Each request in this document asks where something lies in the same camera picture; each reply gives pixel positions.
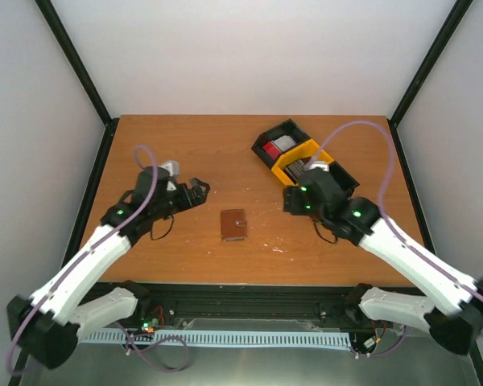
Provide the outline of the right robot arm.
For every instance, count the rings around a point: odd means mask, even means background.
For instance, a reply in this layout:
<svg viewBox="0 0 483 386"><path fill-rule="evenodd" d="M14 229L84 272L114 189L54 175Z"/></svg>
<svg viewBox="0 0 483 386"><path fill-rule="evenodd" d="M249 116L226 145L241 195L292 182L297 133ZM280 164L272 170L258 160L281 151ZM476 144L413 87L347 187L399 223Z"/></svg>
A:
<svg viewBox="0 0 483 386"><path fill-rule="evenodd" d="M283 190L283 210L308 216L337 239L375 255L414 284L421 295L369 287L358 309L427 332L442 348L467 355L483 330L483 277L476 279L439 259L408 236L365 197L353 198L326 170L314 168Z"/></svg>

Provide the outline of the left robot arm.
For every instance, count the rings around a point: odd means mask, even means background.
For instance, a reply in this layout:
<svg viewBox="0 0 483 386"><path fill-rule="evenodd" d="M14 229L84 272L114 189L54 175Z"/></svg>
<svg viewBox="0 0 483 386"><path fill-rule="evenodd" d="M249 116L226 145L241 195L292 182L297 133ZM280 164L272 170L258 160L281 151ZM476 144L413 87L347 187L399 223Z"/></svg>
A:
<svg viewBox="0 0 483 386"><path fill-rule="evenodd" d="M126 255L159 220L204 204L210 186L197 178L180 183L176 162L144 168L134 189L126 191L102 216L80 251L28 298L14 297L6 312L13 343L48 369L66 362L79 342L116 321L129 319L152 332L155 300L133 281L83 303L103 273Z"/></svg>

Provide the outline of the brown leather card holder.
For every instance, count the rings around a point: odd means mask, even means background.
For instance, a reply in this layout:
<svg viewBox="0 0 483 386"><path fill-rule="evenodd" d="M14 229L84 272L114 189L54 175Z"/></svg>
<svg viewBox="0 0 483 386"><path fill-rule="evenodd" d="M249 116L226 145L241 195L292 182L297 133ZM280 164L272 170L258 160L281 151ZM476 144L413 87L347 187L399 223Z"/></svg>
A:
<svg viewBox="0 0 483 386"><path fill-rule="evenodd" d="M243 209L221 211L220 223L221 239L223 241L238 241L247 237L247 221Z"/></svg>

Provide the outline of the yellow bin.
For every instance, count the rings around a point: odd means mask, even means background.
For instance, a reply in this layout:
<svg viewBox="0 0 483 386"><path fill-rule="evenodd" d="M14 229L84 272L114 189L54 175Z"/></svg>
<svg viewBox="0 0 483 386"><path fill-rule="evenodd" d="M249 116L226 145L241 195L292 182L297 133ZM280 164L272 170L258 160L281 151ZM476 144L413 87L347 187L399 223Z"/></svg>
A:
<svg viewBox="0 0 483 386"><path fill-rule="evenodd" d="M309 139L281 153L270 171L284 186L296 185L297 178L306 170L306 164L312 160L318 150L320 154L317 160L326 162L330 166L334 158L322 150L314 139Z"/></svg>

